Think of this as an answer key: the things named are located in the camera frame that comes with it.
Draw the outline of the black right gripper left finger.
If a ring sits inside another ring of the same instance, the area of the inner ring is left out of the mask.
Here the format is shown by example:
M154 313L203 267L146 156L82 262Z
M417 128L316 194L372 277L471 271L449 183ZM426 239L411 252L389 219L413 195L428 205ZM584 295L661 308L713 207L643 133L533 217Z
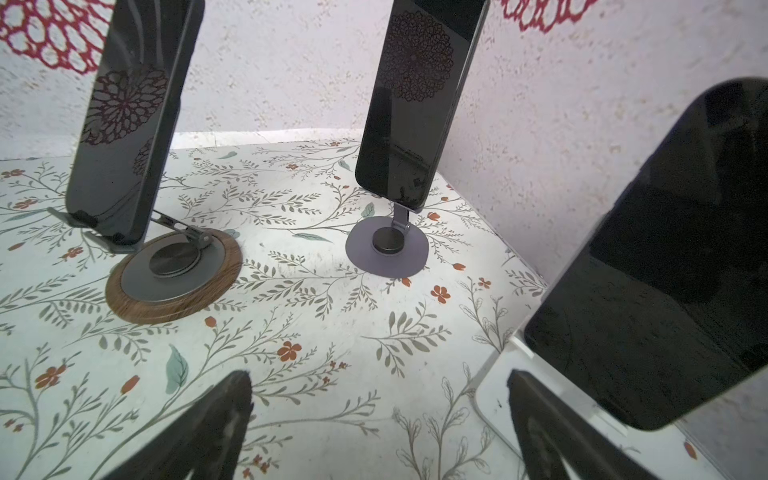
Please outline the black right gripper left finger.
M253 411L245 370L228 374L108 479L232 479Z

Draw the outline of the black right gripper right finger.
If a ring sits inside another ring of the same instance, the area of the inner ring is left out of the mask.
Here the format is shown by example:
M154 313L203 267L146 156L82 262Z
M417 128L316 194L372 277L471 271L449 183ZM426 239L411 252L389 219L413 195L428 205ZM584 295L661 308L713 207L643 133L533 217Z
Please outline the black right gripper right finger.
M652 479L529 372L507 380L511 418L530 479Z

